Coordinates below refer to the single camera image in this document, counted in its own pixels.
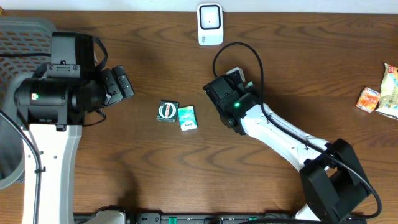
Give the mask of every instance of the laundry basket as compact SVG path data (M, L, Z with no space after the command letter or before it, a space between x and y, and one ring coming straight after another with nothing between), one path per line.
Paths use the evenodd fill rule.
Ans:
M0 17L0 54L50 53L55 26L45 19ZM50 57L0 57L0 109L14 121L15 89ZM0 189L24 180L21 137L0 118Z

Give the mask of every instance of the circular logo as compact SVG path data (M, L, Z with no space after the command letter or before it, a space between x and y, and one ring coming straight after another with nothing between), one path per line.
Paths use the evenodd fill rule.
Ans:
M163 106L159 107L159 115L164 119L172 118L177 112L174 104L165 102Z

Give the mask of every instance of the snack bag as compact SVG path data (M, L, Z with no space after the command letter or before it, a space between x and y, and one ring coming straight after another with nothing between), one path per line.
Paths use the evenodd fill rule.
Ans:
M358 102L356 103L356 106L358 108L361 108L362 110L365 110L368 113L371 113L376 109L376 105L379 102L380 98L380 93L366 87L362 93L361 96L359 97Z
M384 64L386 71L381 83L380 105L377 113L398 119L398 71L397 68Z

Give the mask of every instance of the wooden table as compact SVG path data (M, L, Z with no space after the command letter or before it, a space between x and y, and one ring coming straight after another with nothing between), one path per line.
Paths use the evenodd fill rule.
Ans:
M195 13L7 13L100 37L108 67L123 65L136 91L104 110L105 123L83 130L75 212L122 205L164 213L294 213L305 204L297 171L263 143L227 129L201 89L213 79L211 63L221 46L198 44ZM355 103L364 87L379 90L384 62L398 66L397 27L397 15L224 14L224 43L248 43L262 58L265 102L310 134L354 146L384 205L369 223L398 219L398 121ZM216 70L234 67L259 84L248 49L231 47ZM157 121L159 100L194 105L198 129L183 133L178 123ZM93 114L87 122L97 119ZM23 190L14 184L0 191L1 223L21 222ZM375 209L369 197L357 211Z

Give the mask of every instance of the small box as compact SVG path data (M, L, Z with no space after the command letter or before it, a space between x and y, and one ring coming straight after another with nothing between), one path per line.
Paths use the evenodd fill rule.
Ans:
M180 121L181 131L188 131L198 128L193 106L179 108L178 120Z
M160 101L157 119L165 122L175 122L177 119L178 103Z
M356 106L358 108L361 108L362 110L365 110L368 113L371 113L376 109L376 105L379 102L380 98L380 93L366 87L362 93L361 96L358 99L358 102L356 103Z

